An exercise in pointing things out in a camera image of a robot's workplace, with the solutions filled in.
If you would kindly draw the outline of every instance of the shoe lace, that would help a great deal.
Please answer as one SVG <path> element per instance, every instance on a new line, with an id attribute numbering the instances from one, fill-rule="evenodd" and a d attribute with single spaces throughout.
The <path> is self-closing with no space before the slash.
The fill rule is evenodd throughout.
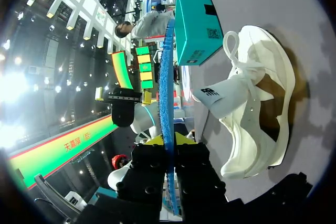
<path id="1" fill-rule="evenodd" d="M 235 45 L 232 49 L 232 51 L 229 50 L 228 47 L 228 39 L 232 36 L 235 40 Z M 241 72 L 243 74 L 243 79 L 246 81 L 248 85 L 248 89 L 250 91 L 250 94 L 253 98 L 253 100 L 257 100 L 257 91 L 256 88 L 252 82 L 252 80 L 256 79 L 255 73 L 258 71 L 259 68 L 264 67 L 260 62 L 256 62 L 255 60 L 249 60 L 248 62 L 241 62 L 236 57 L 236 53 L 238 51 L 239 46 L 239 36 L 234 31 L 229 31 L 224 35 L 223 38 L 223 48 L 228 56 L 228 58 L 231 60 L 232 69 L 230 71 L 230 76 L 232 76 L 233 73 L 239 73 Z"/>

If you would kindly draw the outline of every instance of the green sign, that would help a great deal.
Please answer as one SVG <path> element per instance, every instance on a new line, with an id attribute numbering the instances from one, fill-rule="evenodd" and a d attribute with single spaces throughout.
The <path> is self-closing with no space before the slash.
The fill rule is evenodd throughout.
<path id="1" fill-rule="evenodd" d="M 137 47 L 136 48 L 136 51 L 137 51 L 137 55 L 147 55 L 149 54 L 149 47 L 146 46 L 146 47 Z"/>
<path id="2" fill-rule="evenodd" d="M 139 64 L 140 72 L 152 71 L 152 65 L 150 63 Z"/>
<path id="3" fill-rule="evenodd" d="M 153 81 L 152 80 L 142 81 L 141 82 L 141 88 L 142 89 L 152 89 L 153 88 Z"/>

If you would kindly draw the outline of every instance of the bright light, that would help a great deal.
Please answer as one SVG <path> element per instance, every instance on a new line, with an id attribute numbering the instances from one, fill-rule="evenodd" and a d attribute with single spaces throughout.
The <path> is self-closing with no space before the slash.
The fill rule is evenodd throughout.
<path id="1" fill-rule="evenodd" d="M 62 90 L 62 88 L 61 88 L 60 86 L 56 86 L 56 87 L 55 87 L 55 91 L 56 91 L 56 93 L 61 92 L 61 90 Z"/>
<path id="2" fill-rule="evenodd" d="M 11 72 L 0 78 L 0 101 L 15 102 L 28 89 L 23 73 Z"/>
<path id="3" fill-rule="evenodd" d="M 2 45 L 2 47 L 5 48 L 5 50 L 8 50 L 10 48 L 10 43 L 11 43 L 11 40 L 8 39 L 6 40 L 6 43 Z"/>
<path id="4" fill-rule="evenodd" d="M 20 65 L 20 64 L 22 63 L 22 59 L 21 59 L 21 57 L 16 57 L 16 58 L 14 59 L 14 63 L 15 63 L 15 65 Z"/>
<path id="5" fill-rule="evenodd" d="M 0 135 L 0 146 L 10 148 L 17 140 L 25 136 L 25 129 L 22 126 L 1 125 Z"/>
<path id="6" fill-rule="evenodd" d="M 18 20 L 21 20 L 23 18 L 23 12 L 20 12 L 19 15 L 17 16 Z"/>

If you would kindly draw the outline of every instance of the shoe sole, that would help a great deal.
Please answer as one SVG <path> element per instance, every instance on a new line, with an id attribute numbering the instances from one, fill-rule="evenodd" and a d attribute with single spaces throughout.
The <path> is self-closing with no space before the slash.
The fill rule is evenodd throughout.
<path id="1" fill-rule="evenodd" d="M 270 37 L 270 39 L 277 45 L 277 48 L 284 62 L 285 72 L 286 72 L 285 97 L 283 99 L 281 121 L 279 122 L 280 131 L 279 131 L 278 140 L 276 142 L 275 150 L 273 154 L 271 155 L 271 158 L 268 162 L 269 163 L 268 166 L 278 166 L 284 160 L 288 141 L 289 141 L 288 139 L 289 138 L 288 108 L 289 108 L 290 98 L 293 94 L 293 90 L 295 87 L 295 75 L 294 75 L 292 64 L 285 50 L 281 46 L 281 44 L 268 31 L 265 31 L 262 28 L 259 28 L 259 29 L 265 32 Z"/>

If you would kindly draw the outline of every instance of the black mount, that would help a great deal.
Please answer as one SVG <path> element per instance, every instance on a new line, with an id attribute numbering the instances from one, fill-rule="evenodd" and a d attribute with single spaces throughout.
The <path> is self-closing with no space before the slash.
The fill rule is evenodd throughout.
<path id="1" fill-rule="evenodd" d="M 183 223 L 223 223 L 224 220 L 251 221 L 253 218 L 287 218 L 296 213 L 312 185 L 306 175 L 290 174 L 255 200 L 228 202 L 225 183 L 209 161 L 203 143 L 176 145 L 175 171 L 180 189 Z M 76 223 L 158 223 L 167 157 L 162 145 L 138 144 L 132 152 L 132 165 L 117 184 L 118 198 L 98 194 Z"/>

